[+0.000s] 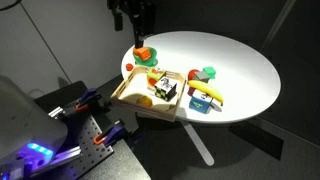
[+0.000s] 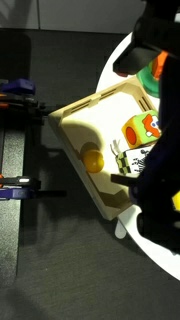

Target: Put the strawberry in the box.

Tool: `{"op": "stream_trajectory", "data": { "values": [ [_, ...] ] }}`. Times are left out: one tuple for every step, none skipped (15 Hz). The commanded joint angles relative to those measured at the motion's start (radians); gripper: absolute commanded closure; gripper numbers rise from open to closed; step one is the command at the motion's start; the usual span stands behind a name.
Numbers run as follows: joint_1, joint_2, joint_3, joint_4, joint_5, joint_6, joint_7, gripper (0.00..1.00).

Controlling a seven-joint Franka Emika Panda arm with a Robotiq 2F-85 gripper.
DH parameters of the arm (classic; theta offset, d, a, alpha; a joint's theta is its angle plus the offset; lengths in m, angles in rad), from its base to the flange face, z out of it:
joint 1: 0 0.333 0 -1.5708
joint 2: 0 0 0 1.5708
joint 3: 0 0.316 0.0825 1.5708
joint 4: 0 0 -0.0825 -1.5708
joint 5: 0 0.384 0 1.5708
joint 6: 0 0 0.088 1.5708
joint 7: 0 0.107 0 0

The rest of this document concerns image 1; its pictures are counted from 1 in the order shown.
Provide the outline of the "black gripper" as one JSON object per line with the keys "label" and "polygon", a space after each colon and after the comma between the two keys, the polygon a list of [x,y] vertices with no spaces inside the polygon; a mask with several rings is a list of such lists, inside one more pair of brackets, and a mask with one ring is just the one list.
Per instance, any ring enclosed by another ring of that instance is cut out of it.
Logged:
{"label": "black gripper", "polygon": [[107,8],[114,18],[114,29],[123,29],[123,15],[133,27],[135,47],[142,48],[144,40],[154,33],[156,6],[148,0],[107,0]]}

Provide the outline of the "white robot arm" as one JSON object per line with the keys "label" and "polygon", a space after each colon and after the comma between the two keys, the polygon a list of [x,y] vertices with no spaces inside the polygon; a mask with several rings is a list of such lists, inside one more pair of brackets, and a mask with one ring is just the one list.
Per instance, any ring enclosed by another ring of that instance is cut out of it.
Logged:
{"label": "white robot arm", "polygon": [[111,161],[111,144],[96,144],[105,119],[98,105],[81,111],[78,101],[44,111],[11,79],[1,78],[1,180],[80,180]]}

